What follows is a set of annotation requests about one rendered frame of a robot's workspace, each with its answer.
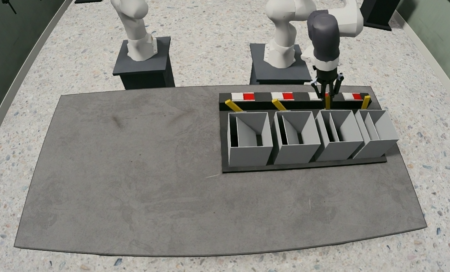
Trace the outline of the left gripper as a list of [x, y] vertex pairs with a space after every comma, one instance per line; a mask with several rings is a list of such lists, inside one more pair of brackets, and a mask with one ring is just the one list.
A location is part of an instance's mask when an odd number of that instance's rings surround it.
[[[335, 86], [334, 86], [334, 81]], [[342, 73], [337, 73], [337, 68], [334, 70], [324, 71], [316, 68], [316, 77], [315, 80], [310, 80], [311, 86], [315, 88], [316, 95], [318, 99], [321, 98], [323, 107], [326, 108], [326, 85], [329, 85], [329, 95], [330, 95], [330, 106], [333, 104], [333, 98], [335, 95], [339, 93], [341, 81], [344, 80], [344, 76]], [[317, 88], [317, 82], [321, 84], [321, 92], [319, 93]]]

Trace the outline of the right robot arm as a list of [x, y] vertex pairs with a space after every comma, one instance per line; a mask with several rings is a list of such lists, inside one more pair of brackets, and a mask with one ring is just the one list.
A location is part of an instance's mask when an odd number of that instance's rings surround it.
[[157, 52], [157, 38], [147, 33], [143, 18], [148, 13], [145, 0], [110, 0], [120, 17], [128, 39], [128, 56], [145, 61]]

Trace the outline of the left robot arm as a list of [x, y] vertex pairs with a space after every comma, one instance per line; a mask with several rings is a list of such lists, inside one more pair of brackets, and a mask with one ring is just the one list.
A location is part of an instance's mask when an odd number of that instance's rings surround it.
[[363, 30], [363, 16], [357, 0], [343, 0], [344, 8], [316, 10], [312, 0], [269, 0], [266, 15], [274, 23], [274, 39], [265, 45], [264, 61], [278, 69], [286, 69], [294, 58], [296, 28], [290, 21], [307, 21], [312, 46], [301, 59], [316, 70], [334, 70], [339, 63], [340, 37], [356, 37]]

